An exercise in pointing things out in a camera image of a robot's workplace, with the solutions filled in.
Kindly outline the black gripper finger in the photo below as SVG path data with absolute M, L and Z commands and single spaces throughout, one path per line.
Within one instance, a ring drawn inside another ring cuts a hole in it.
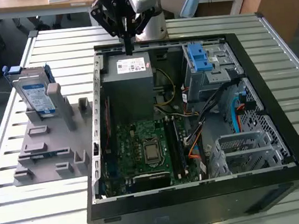
M 129 45 L 129 55 L 132 55 L 132 51 L 134 50 L 132 38 L 136 35 L 140 35 L 150 19 L 155 13 L 155 8 L 152 7 L 143 13 L 140 13 L 138 17 L 135 17 L 136 13 L 131 12 L 126 16 L 126 25 L 127 25 L 127 35 L 128 35 L 128 45 Z
M 92 5 L 90 14 L 112 37 L 120 38 L 124 44 L 126 55 L 130 55 L 128 34 L 123 23 L 124 16 L 121 15 L 119 3 L 117 1 L 102 3 L 101 0 L 96 0 Z

